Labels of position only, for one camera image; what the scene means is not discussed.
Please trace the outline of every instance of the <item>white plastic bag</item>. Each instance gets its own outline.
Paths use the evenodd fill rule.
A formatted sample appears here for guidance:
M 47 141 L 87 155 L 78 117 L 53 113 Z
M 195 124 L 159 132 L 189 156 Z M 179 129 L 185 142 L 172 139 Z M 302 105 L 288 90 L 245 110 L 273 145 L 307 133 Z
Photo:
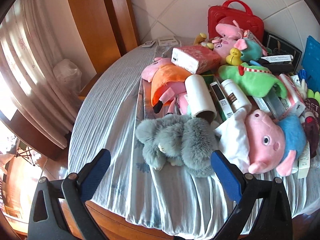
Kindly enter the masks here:
M 70 93 L 78 96 L 81 91 L 81 71 L 69 59 L 64 59 L 54 66 L 53 75 L 58 83 Z

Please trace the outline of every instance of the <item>orange plush clothing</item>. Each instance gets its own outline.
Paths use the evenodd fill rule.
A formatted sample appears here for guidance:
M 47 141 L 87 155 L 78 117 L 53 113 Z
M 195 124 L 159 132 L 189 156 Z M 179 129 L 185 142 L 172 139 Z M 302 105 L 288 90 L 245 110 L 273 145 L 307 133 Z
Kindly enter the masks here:
M 184 68 L 178 67 L 174 64 L 161 65 L 155 73 L 151 83 L 151 105 L 158 103 L 159 98 L 170 86 L 183 85 L 191 73 Z

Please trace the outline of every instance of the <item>pink cheek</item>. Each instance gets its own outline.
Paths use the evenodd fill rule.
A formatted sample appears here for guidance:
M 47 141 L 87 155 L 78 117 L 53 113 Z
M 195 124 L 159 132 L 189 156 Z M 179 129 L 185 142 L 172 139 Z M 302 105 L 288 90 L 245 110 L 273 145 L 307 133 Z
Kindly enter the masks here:
M 275 151 L 279 150 L 279 143 L 278 142 L 275 142 L 275 144 L 273 145 L 273 149 Z

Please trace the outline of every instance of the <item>maroon cloth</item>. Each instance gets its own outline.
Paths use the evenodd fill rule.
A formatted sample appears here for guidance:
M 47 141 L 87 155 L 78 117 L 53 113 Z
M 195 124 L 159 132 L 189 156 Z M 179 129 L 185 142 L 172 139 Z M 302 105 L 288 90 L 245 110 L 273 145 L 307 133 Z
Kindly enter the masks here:
M 305 99 L 304 104 L 306 105 L 306 109 L 302 115 L 305 118 L 305 122 L 302 126 L 310 144 L 310 157 L 313 158 L 316 156 L 319 143 L 320 106 L 314 98 Z

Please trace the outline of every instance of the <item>sheer curtain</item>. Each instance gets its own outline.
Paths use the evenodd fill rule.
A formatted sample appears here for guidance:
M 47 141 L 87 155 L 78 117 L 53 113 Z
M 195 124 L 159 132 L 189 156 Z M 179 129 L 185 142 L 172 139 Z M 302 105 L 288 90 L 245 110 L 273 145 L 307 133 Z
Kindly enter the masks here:
M 60 148 L 72 131 L 79 101 L 52 69 L 63 57 L 41 0 L 16 0 L 0 25 L 0 71 L 23 116 Z

